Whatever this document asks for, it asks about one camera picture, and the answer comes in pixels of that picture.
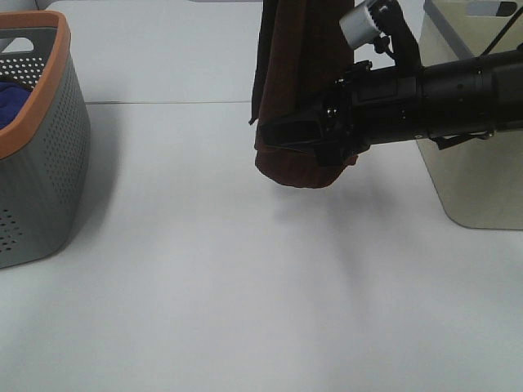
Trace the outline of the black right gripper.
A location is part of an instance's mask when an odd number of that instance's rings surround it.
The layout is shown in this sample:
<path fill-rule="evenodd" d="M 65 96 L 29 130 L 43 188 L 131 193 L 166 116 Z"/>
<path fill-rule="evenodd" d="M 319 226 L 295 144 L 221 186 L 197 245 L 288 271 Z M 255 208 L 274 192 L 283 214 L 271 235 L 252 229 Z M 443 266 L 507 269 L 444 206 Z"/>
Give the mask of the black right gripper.
<path fill-rule="evenodd" d="M 314 151 L 320 167 L 340 167 L 347 159 L 369 150 L 355 129 L 352 91 L 354 81 L 366 76 L 370 60 L 349 66 L 334 84 L 322 93 L 320 107 L 301 108 L 258 127 L 268 147 Z"/>

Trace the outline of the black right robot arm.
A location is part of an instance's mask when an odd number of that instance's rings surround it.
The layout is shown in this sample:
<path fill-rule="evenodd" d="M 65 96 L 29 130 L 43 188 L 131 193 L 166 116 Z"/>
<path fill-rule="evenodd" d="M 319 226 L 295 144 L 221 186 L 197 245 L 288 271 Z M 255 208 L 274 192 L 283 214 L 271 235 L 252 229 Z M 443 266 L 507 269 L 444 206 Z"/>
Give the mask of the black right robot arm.
<path fill-rule="evenodd" d="M 431 140 L 447 149 L 522 128 L 522 50 L 406 70 L 353 64 L 294 113 L 261 126 L 273 148 L 334 167 L 372 145 Z"/>

